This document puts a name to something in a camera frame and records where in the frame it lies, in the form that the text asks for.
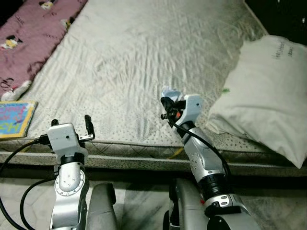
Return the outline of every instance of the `wrinkled fabric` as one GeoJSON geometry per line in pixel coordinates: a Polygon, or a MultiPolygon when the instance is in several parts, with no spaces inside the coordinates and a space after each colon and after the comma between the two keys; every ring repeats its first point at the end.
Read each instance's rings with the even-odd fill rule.
{"type": "MultiPolygon", "coordinates": [[[[23,96],[39,102],[28,137],[46,133],[52,119],[84,135],[89,114],[96,141],[180,146],[160,119],[163,87],[200,94],[205,128],[243,41],[264,33],[241,0],[89,0],[23,96]]],[[[219,149],[230,146],[232,137],[208,135],[219,149]]]]}

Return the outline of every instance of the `book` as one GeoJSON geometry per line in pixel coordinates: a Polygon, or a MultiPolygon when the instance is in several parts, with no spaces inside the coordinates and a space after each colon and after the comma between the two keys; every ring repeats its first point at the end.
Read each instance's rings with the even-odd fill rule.
{"type": "Polygon", "coordinates": [[[0,138],[24,138],[37,102],[0,102],[0,138]]]}

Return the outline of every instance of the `cartoon print blanket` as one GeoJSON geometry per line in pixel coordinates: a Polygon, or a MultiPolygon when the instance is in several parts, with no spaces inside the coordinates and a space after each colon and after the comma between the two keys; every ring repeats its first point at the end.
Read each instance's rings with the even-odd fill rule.
{"type": "Polygon", "coordinates": [[[27,0],[0,28],[0,99],[17,100],[87,0],[27,0]]]}

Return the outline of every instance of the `black cable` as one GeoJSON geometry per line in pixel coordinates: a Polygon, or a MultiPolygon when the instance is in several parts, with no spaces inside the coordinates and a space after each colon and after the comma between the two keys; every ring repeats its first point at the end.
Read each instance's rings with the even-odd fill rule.
{"type": "Polygon", "coordinates": [[[25,219],[25,216],[24,216],[24,201],[25,201],[25,198],[28,195],[28,193],[31,191],[31,189],[34,188],[35,186],[42,184],[42,183],[45,183],[45,182],[53,181],[53,180],[54,180],[54,178],[53,179],[45,179],[45,180],[38,181],[38,182],[34,183],[30,187],[28,187],[28,189],[24,192],[23,197],[21,198],[20,207],[19,207],[20,217],[21,217],[21,220],[24,223],[24,225],[29,230],[35,230],[35,229],[31,227],[31,225],[27,222],[27,220],[25,219]]]}
{"type": "MultiPolygon", "coordinates": [[[[30,146],[30,145],[33,145],[33,144],[36,144],[36,141],[31,141],[25,145],[22,145],[21,147],[19,147],[18,149],[16,149],[6,160],[5,162],[1,165],[0,167],[0,175],[4,169],[4,166],[13,158],[13,156],[15,156],[18,152],[20,152],[21,150],[23,150],[24,148],[30,146]]],[[[19,224],[17,224],[11,217],[10,215],[8,214],[8,212],[6,211],[4,205],[3,205],[3,202],[1,200],[1,196],[0,196],[0,209],[4,215],[4,217],[9,221],[10,224],[12,224],[16,229],[18,230],[25,230],[22,226],[20,226],[19,224]]]]}
{"type": "Polygon", "coordinates": [[[195,133],[192,133],[192,132],[188,131],[187,129],[177,125],[175,122],[171,123],[171,125],[175,126],[177,129],[180,129],[181,131],[189,134],[190,136],[197,138],[203,144],[208,146],[221,159],[227,177],[231,176],[230,168],[229,168],[229,165],[228,165],[227,161],[224,159],[224,157],[222,157],[222,155],[219,153],[219,151],[214,146],[212,146],[209,142],[207,142],[206,140],[204,140],[200,136],[196,135],[195,133]]]}

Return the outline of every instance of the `white pillow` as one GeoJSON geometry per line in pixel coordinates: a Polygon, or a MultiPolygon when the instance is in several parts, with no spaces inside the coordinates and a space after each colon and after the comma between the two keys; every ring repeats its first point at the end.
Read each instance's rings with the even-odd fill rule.
{"type": "Polygon", "coordinates": [[[207,127],[262,143],[301,168],[307,156],[307,47],[270,35],[245,42],[207,127]]]}

